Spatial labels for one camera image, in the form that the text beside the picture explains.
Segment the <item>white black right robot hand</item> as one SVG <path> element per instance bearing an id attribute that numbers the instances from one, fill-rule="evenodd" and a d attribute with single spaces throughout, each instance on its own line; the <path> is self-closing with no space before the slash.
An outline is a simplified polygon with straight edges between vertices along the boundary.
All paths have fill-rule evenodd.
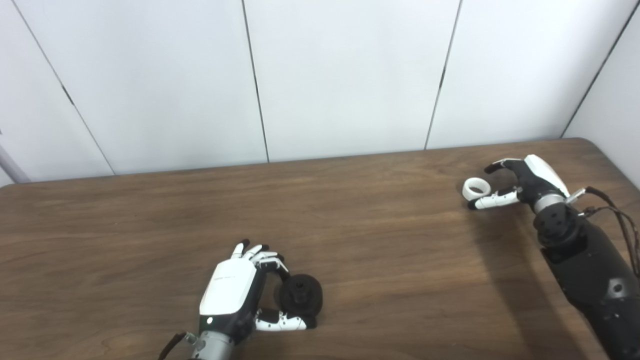
<path id="1" fill-rule="evenodd" d="M 550 205 L 565 202 L 570 193 L 566 184 L 546 161 L 531 153 L 524 158 L 503 158 L 485 167 L 486 174 L 507 169 L 516 184 L 467 202 L 470 210 L 506 207 L 516 203 L 529 205 L 537 214 Z"/>

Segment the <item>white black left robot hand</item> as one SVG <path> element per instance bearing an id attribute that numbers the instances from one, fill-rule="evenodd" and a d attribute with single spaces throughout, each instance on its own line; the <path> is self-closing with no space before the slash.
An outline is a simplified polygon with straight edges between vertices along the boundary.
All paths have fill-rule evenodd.
<path id="1" fill-rule="evenodd" d="M 281 281 L 276 309 L 260 305 L 271 274 Z M 283 255 L 267 244 L 251 246 L 244 239 L 212 273 L 199 303 L 198 337 L 237 345 L 256 331 L 313 330 L 322 309 L 323 289 L 317 278 L 293 275 Z"/>

